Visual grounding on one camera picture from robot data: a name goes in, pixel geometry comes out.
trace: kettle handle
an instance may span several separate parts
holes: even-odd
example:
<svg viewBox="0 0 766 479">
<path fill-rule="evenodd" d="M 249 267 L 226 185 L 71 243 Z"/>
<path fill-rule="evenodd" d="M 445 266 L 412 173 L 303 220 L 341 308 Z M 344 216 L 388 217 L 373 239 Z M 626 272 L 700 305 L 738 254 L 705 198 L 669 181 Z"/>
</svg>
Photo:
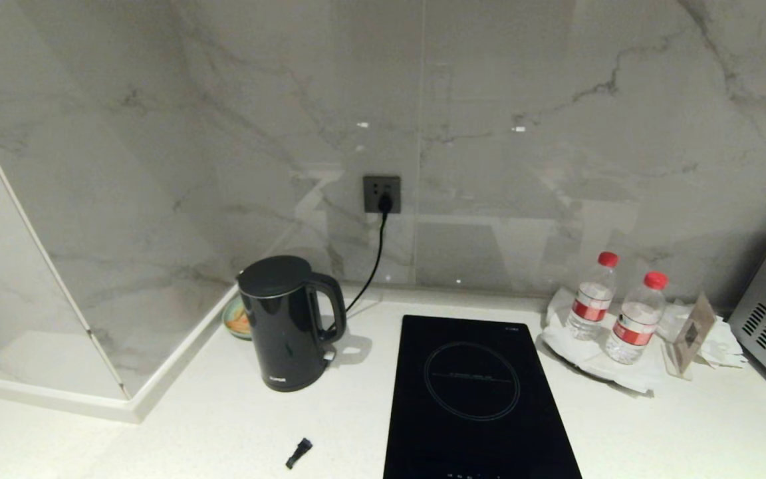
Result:
<svg viewBox="0 0 766 479">
<path fill-rule="evenodd" d="M 332 303 L 332 315 L 335 317 L 335 331 L 319 331 L 321 341 L 327 345 L 327 343 L 337 341 L 344 334 L 347 316 L 347 313 L 344 312 L 344 297 L 341 295 L 341 287 L 338 286 L 338 282 L 327 275 L 313 273 L 309 279 L 309 284 L 313 288 L 326 294 Z"/>
</svg>

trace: power cord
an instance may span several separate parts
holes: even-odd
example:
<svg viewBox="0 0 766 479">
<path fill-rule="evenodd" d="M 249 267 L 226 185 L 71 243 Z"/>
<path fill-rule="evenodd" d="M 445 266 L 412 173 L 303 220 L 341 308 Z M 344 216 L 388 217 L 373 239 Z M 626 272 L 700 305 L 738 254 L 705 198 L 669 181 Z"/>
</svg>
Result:
<svg viewBox="0 0 766 479">
<path fill-rule="evenodd" d="M 350 302 L 350 305 L 344 312 L 350 311 L 350 308 L 356 304 L 359 297 L 361 297 L 365 290 L 368 289 L 368 285 L 370 285 L 371 280 L 374 279 L 374 274 L 377 273 L 377 267 L 380 266 L 380 255 L 383 254 L 383 228 L 386 227 L 386 218 L 389 218 L 389 212 L 392 211 L 392 198 L 389 194 L 383 193 L 381 195 L 380 200 L 377 202 L 377 209 L 380 210 L 380 213 L 383 213 L 383 222 L 380 222 L 380 241 L 377 246 L 377 259 L 374 260 L 374 269 L 371 270 L 371 276 L 368 276 L 368 281 L 365 281 L 365 286 L 362 286 L 362 289 L 359 290 L 359 294 L 353 298 L 353 301 Z"/>
</svg>

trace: kettle lid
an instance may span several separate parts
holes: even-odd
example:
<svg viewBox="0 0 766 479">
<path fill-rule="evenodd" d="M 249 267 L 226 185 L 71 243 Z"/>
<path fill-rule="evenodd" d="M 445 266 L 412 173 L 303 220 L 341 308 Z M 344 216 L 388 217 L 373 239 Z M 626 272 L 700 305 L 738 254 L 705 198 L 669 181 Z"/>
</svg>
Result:
<svg viewBox="0 0 766 479">
<path fill-rule="evenodd" d="M 299 257 L 279 255 L 256 261 L 238 275 L 238 289 L 252 297 L 274 297 L 292 292 L 309 281 L 313 267 Z"/>
</svg>

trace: cooktop burner ring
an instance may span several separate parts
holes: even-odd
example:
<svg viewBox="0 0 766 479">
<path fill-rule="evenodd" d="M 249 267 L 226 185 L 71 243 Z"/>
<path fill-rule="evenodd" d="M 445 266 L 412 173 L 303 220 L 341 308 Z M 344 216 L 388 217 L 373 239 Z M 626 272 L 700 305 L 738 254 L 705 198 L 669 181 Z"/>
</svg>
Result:
<svg viewBox="0 0 766 479">
<path fill-rule="evenodd" d="M 483 381 L 496 382 L 496 383 L 513 383 L 513 391 L 511 391 L 512 394 L 511 394 L 509 402 L 505 404 L 503 407 L 499 407 L 498 411 L 492 412 L 489 414 L 472 414 L 472 413 L 464 412 L 454 406 L 451 406 L 450 403 L 446 402 L 439 395 L 438 391 L 436 391 L 436 388 L 434 388 L 434 384 L 432 384 L 432 380 L 431 380 L 432 362 L 434 361 L 435 358 L 439 357 L 441 353 L 447 351 L 448 349 L 452 349 L 456 347 L 475 348 L 475 349 L 478 349 L 478 351 L 489 354 L 490 357 L 493 357 L 496 361 L 499 361 L 499 363 L 501 363 L 501 365 L 505 369 L 505 372 L 510 374 L 510 378 L 508 379 L 495 379 L 485 375 L 460 374 L 460 373 L 450 373 L 448 375 L 448 377 L 450 378 L 456 377 L 457 379 L 479 379 Z M 513 411 L 517 403 L 519 403 L 519 397 L 521 394 L 519 375 L 517 375 L 516 371 L 513 369 L 513 366 L 511 366 L 510 362 L 505 360 L 505 358 L 502 357 L 502 355 L 496 353 L 495 351 L 492 351 L 492 349 L 487 348 L 486 346 L 478 345 L 478 343 L 458 341 L 453 343 L 447 343 L 447 345 L 440 346 L 434 352 L 432 352 L 431 355 L 429 355 L 428 360 L 425 361 L 424 376 L 425 376 L 425 385 L 428 388 L 428 392 L 430 392 L 431 397 L 434 398 L 435 402 L 438 403 L 439 406 L 443 407 L 443 409 L 445 409 L 446 411 L 452 413 L 453 415 L 459 416 L 460 418 L 468 419 L 471 421 L 494 421 L 496 419 L 503 418 L 503 416 L 507 416 L 511 411 Z"/>
</svg>

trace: wall outlet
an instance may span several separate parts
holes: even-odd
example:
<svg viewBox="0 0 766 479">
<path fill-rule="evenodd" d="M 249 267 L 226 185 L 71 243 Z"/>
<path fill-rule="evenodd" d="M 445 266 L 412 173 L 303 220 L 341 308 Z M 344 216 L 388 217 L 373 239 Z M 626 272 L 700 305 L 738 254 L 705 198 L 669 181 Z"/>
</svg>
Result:
<svg viewBox="0 0 766 479">
<path fill-rule="evenodd" d="M 392 198 L 392 213 L 401 212 L 401 177 L 400 176 L 363 176 L 362 199 L 366 213 L 379 213 L 377 204 L 383 193 Z"/>
</svg>

